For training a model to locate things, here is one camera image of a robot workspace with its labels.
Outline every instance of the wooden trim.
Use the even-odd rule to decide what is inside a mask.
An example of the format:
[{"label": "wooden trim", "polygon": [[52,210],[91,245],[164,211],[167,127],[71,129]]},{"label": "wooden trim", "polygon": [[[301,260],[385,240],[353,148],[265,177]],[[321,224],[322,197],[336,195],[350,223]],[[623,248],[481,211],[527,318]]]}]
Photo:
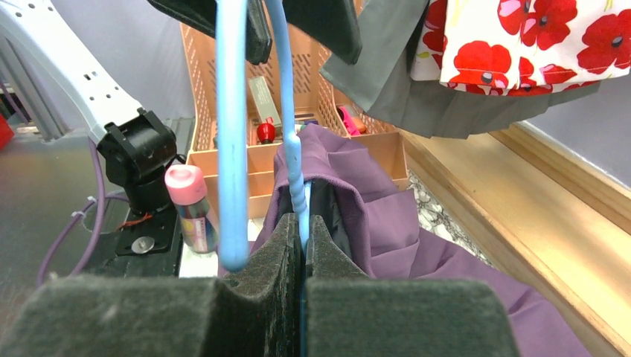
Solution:
[{"label": "wooden trim", "polygon": [[626,187],[524,124],[490,134],[631,234],[631,191]]},{"label": "wooden trim", "polygon": [[631,356],[631,236],[488,134],[403,132],[408,166],[489,260],[535,287],[594,356]]}]

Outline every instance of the metal table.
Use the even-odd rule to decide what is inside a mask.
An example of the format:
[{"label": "metal table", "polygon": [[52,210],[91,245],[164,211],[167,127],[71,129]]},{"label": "metal table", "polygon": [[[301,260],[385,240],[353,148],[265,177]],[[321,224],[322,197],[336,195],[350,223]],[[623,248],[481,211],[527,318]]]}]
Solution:
[{"label": "metal table", "polygon": [[[178,152],[186,153],[192,119],[169,120]],[[39,265],[51,243],[97,188],[86,132],[73,132],[43,143],[33,133],[16,134],[0,150],[0,336],[35,290]],[[107,192],[120,190],[111,184]],[[127,206],[109,202],[103,231],[124,220]],[[91,231],[89,213],[68,235],[51,262],[50,271],[67,275],[79,261]]]}]

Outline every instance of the orange wire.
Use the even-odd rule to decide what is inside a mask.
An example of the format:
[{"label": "orange wire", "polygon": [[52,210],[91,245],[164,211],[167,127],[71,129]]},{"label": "orange wire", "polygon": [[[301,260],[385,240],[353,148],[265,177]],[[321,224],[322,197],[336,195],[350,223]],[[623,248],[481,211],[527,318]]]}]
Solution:
[{"label": "orange wire", "polygon": [[142,218],[137,219],[135,221],[127,221],[127,222],[119,225],[118,228],[116,228],[116,229],[117,229],[117,231],[119,231],[119,230],[121,230],[123,228],[132,227],[134,225],[137,225],[139,223],[142,223],[142,222],[147,221],[148,219],[152,219],[152,218],[153,218],[153,216],[151,214],[145,213]]}]

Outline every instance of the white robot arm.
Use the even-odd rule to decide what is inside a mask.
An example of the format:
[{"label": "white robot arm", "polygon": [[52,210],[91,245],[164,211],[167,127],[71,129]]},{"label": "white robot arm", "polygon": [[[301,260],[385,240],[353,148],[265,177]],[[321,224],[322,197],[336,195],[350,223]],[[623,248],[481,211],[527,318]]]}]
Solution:
[{"label": "white robot arm", "polygon": [[107,74],[50,0],[0,0],[0,36],[71,98],[106,160],[108,180],[125,189],[134,213],[171,205],[164,166],[176,157],[175,135]]},{"label": "white robot arm", "polygon": [[0,34],[59,83],[95,143],[106,136],[107,125],[138,117],[142,105],[107,74],[49,0],[0,0]]}]

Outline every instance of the pink cap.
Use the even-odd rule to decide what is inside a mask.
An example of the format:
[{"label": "pink cap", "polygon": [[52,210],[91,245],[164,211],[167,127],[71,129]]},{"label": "pink cap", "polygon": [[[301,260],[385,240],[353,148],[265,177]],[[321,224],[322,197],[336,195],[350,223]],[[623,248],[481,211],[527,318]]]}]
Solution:
[{"label": "pink cap", "polygon": [[188,206],[206,197],[208,189],[202,170],[193,165],[172,165],[164,175],[171,201],[176,205]]}]

